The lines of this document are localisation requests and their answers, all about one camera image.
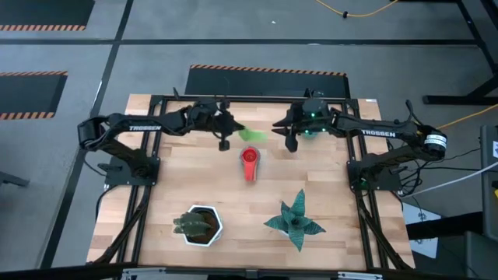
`orange striped border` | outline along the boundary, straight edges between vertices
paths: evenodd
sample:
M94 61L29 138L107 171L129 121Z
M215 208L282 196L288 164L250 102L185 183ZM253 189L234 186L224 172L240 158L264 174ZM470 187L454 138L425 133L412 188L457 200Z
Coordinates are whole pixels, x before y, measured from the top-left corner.
M28 76L28 75L68 75L67 71L42 71L42 72L0 72L0 76Z
M0 25L0 31L84 31L80 25Z
M55 112L14 112L0 113L0 121L26 120L26 119L48 119L53 118Z
M215 70L238 70L238 71L253 71L253 72L277 72L277 73L293 73L293 74L311 74L311 75L337 75L346 77L347 74L342 72L330 71L309 71L295 69L280 69L280 68L263 68L263 67L240 67L240 66L222 66L222 65L191 65L190 69L215 69Z

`succulent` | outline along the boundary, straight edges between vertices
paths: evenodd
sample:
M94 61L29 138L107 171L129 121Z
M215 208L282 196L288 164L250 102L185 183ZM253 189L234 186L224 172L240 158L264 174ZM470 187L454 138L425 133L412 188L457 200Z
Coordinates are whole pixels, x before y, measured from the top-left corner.
M183 233L189 237L203 236L211 226L205 222L204 217L198 213L185 212L180 218L174 219L174 233Z
M312 219L304 216L304 191L301 190L294 200L293 206L289 207L284 201L280 207L281 215L275 216L265 222L265 225L279 229L289 234L290 241L297 247L299 252L303 247L304 234L315 235L325 233Z

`wooden tabletop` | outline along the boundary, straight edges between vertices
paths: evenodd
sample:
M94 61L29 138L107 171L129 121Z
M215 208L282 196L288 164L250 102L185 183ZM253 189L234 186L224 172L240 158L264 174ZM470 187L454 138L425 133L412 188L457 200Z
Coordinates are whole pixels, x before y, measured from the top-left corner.
M130 95L126 114L147 114L150 95ZM170 101L167 111L187 106ZM380 119L376 100L359 100L361 117ZM251 129L266 131L265 143L229 137L230 150L220 152L211 133L193 131L184 137L163 135L160 175L153 187L139 264L204 268L287 268L364 270L365 261L354 195L349 190L345 139L327 134L298 137L299 149L287 151L284 137L272 133L272 123L286 115L289 104L232 102L230 113ZM138 148L142 133L123 133L119 140ZM248 183L240 164L240 151L253 145L261 153L257 180ZM366 137L368 152L386 152L385 139ZM359 157L356 143L356 155ZM265 225L279 215L280 203L291 205L299 190L306 193L306 216L326 233L306 235L301 252L288 237ZM102 200L88 261L97 259L119 233L125 219L130 187L117 187ZM414 266L399 201L388 191L376 191L384 235ZM184 243L173 233L173 219L192 205L216 207L223 219L223 235L211 247ZM131 234L125 260L130 260L135 234ZM377 247L370 233L373 259Z

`black mat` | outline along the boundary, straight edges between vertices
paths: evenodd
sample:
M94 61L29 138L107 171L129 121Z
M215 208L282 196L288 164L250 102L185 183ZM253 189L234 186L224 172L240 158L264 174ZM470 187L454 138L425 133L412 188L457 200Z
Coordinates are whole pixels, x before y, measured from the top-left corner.
M82 31L94 0L0 0L1 31Z
M0 72L0 120L51 118L68 73Z
M306 88L323 97L349 98L345 73L219 65L192 65L185 94L302 96Z

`concrete floor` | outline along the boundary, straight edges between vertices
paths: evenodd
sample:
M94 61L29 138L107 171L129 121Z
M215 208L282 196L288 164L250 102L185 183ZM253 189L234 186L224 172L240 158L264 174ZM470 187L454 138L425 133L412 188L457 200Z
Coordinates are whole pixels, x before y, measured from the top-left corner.
M386 4L384 0L326 2L351 13L370 12ZM0 38L114 38L125 3L97 0L88 28L81 33L0 32ZM498 36L492 23L478 2L465 4L498 59L498 44L493 40ZM469 39L472 35L458 7L445 3L398 3L372 17L343 20L314 1L140 0L133 5L124 38ZM0 122L0 170L31 180L28 188L0 187L0 271L34 268L40 260L77 149L75 128L93 105L109 51L110 46L0 45L0 72L69 71L54 119ZM131 93L171 94L174 86L183 92L191 64L346 72L352 97L378 99L384 119L403 119L407 114L404 102L410 99L419 118L435 126L483 107L426 106L422 95L463 95L491 76L477 47L123 46L100 112L123 112ZM480 125L496 125L497 119L498 110L494 110L447 129L447 156L479 147ZM95 166L108 156L90 153L87 159ZM479 153L445 166L479 168ZM465 174L426 170L420 188ZM103 178L84 167L55 266L85 262L102 186ZM479 211L480 179L422 194L418 200L423 208L445 216Z

